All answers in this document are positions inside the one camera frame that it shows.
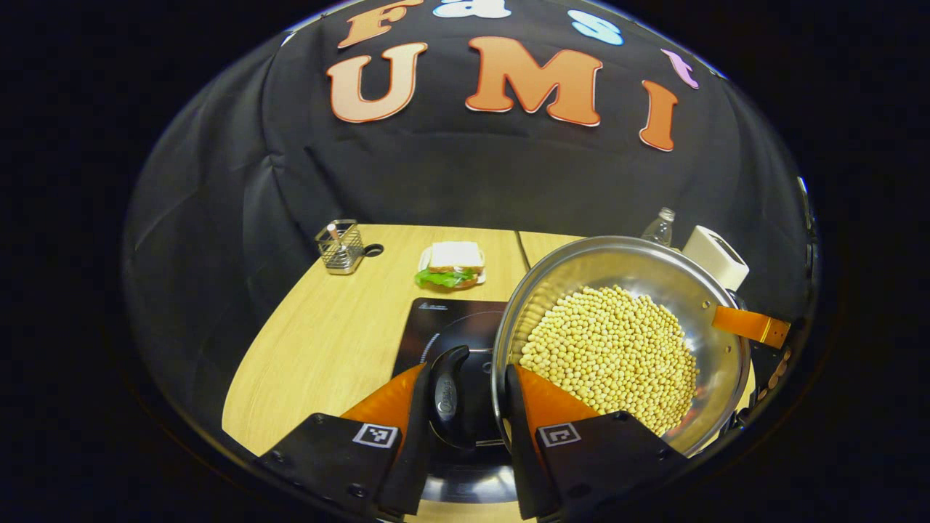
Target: plastic water bottle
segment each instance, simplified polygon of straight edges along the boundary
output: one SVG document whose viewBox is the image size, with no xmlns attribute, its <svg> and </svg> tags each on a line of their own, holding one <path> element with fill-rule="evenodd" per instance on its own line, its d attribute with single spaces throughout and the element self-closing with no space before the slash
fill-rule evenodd
<svg viewBox="0 0 930 523">
<path fill-rule="evenodd" d="M 670 248 L 671 223 L 673 221 L 675 221 L 675 211 L 663 207 L 662 210 L 658 212 L 658 218 L 645 228 L 643 235 L 640 237 L 643 240 L 656 242 Z"/>
</svg>

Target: black handle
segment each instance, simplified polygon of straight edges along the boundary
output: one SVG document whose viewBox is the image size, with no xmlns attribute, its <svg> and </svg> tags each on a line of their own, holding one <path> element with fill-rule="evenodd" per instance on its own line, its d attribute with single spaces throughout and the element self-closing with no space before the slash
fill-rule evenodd
<svg viewBox="0 0 930 523">
<path fill-rule="evenodd" d="M 475 435 L 465 427 L 461 397 L 462 364 L 468 359 L 468 345 L 459 345 L 440 354 L 430 368 L 430 424 L 445 443 L 459 449 L 474 449 Z"/>
</svg>

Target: white bread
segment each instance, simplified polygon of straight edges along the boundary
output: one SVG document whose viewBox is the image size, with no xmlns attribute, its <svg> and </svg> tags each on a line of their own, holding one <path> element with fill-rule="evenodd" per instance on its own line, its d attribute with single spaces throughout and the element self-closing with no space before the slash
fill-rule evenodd
<svg viewBox="0 0 930 523">
<path fill-rule="evenodd" d="M 431 273 L 452 273 L 470 269 L 479 275 L 485 270 L 485 254 L 475 242 L 437 242 L 432 244 L 430 264 L 427 268 Z"/>
</svg>

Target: metal basket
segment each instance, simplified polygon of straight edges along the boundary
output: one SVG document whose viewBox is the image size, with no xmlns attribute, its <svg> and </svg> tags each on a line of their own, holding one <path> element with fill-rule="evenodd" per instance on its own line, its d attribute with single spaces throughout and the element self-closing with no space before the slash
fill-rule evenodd
<svg viewBox="0 0 930 523">
<path fill-rule="evenodd" d="M 339 234 L 339 242 L 334 240 L 324 227 L 316 235 L 316 246 L 326 270 L 332 275 L 350 275 L 365 256 L 362 234 L 358 230 L 358 221 L 333 220 Z"/>
</svg>

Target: pile of soybeans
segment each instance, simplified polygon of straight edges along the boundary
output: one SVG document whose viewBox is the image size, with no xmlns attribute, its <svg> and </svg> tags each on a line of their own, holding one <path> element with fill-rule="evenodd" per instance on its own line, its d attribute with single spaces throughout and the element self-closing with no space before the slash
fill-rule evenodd
<svg viewBox="0 0 930 523">
<path fill-rule="evenodd" d="M 699 372 L 678 318 L 616 285 L 558 300 L 530 333 L 520 365 L 600 414 L 626 410 L 659 436 L 691 408 Z"/>
</svg>

